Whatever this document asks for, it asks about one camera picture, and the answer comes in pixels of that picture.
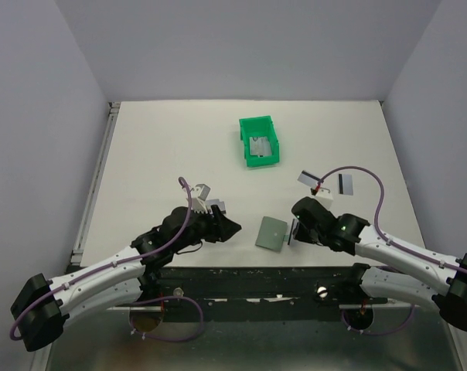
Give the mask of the green leather card holder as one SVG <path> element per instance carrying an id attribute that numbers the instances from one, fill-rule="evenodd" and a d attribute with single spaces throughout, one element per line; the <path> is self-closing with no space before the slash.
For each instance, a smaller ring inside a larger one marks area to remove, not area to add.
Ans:
<path id="1" fill-rule="evenodd" d="M 255 246 L 279 253 L 285 242 L 288 224 L 269 216 L 264 216 L 258 230 Z"/>

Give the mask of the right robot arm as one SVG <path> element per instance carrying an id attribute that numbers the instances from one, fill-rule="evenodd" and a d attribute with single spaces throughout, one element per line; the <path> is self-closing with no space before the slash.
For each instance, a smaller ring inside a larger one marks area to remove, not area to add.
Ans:
<path id="1" fill-rule="evenodd" d="M 432 308 L 448 324 L 467 332 L 467 254 L 456 258 L 395 240 L 353 214 L 332 215 L 310 197 L 297 201 L 291 212 L 310 242 L 395 269 L 381 273 L 369 268 L 361 277 L 346 279 L 341 287 L 347 301 L 370 296 Z"/>

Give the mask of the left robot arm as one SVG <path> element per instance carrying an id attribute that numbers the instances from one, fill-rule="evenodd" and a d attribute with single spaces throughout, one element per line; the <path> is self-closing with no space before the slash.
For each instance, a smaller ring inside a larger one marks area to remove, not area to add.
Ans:
<path id="1" fill-rule="evenodd" d="M 240 230 L 219 206 L 209 213 L 177 207 L 160 225 L 99 263 L 51 279 L 43 274 L 28 279 L 11 306 L 10 338 L 33 352 L 58 339 L 82 315 L 115 305 L 150 305 L 159 296 L 159 271 L 176 253 L 203 242 L 224 243 Z"/>

